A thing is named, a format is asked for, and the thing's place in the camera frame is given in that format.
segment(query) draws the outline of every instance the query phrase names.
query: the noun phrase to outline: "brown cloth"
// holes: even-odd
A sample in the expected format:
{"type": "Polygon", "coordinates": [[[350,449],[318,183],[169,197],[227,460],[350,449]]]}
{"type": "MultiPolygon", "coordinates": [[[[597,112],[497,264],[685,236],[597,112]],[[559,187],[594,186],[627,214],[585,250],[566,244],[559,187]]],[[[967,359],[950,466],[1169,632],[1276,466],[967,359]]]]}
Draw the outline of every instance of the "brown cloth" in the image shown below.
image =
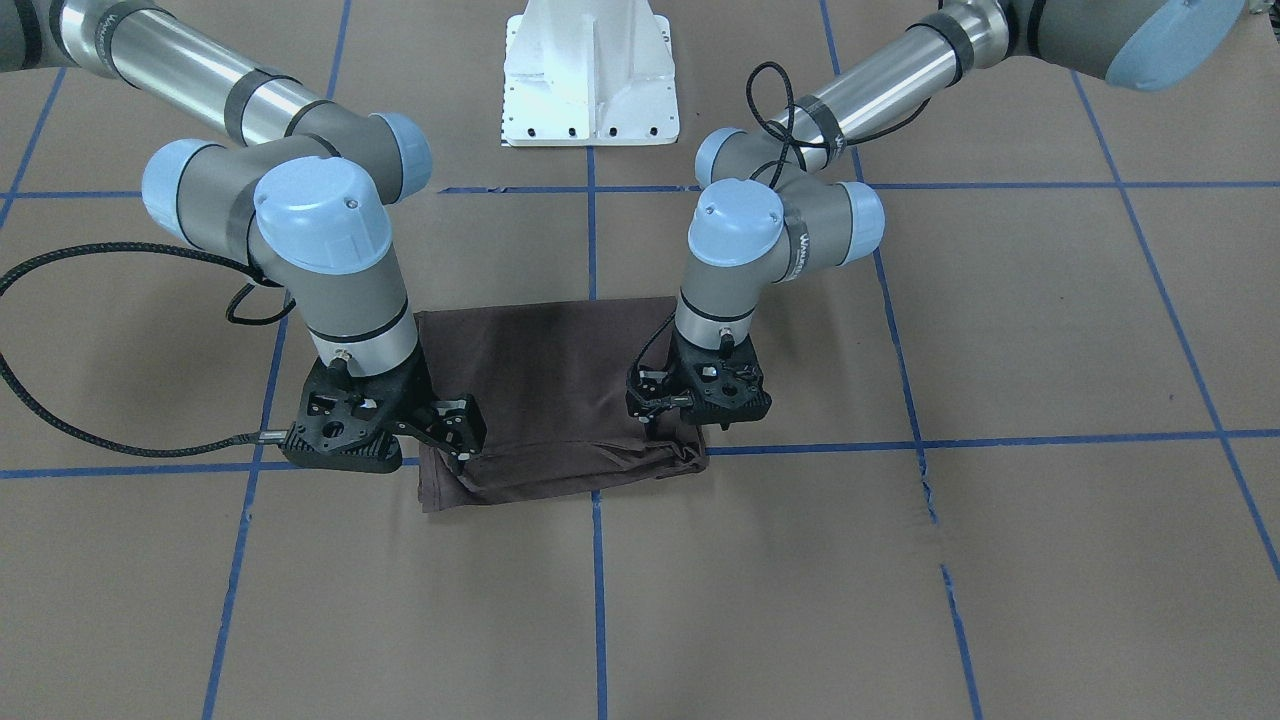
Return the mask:
{"type": "MultiPolygon", "coordinates": [[[[425,512],[609,488],[707,468],[701,428],[664,413],[654,437],[627,415],[626,374],[672,299],[419,313],[435,392],[476,397],[489,436],[454,475],[422,446],[425,512]]],[[[658,338],[650,356],[667,351],[658,338]]]]}

